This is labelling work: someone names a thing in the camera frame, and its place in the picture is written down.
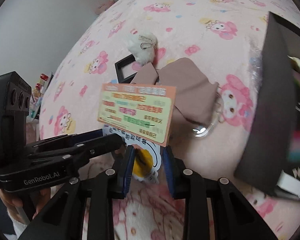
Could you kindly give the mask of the person's left hand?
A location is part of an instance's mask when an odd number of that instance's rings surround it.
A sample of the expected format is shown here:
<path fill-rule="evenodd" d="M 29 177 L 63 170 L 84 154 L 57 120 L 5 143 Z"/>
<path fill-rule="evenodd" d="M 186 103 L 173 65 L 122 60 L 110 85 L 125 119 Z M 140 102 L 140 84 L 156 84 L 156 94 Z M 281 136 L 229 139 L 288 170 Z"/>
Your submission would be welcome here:
<path fill-rule="evenodd" d="M 33 215 L 33 218 L 35 218 L 36 215 L 40 213 L 41 209 L 50 200 L 50 198 L 51 198 L 50 188 L 40 190 L 40 194 L 36 205 L 36 211 Z M 18 197 L 16 197 L 14 194 L 8 193 L 2 189 L 0 189 L 0 199 L 2 200 L 3 204 L 7 207 L 10 216 L 14 220 L 22 224 L 25 224 L 25 220 L 22 219 L 22 217 L 19 215 L 19 212 L 17 210 L 17 208 L 23 207 L 23 202 L 21 200 Z"/>

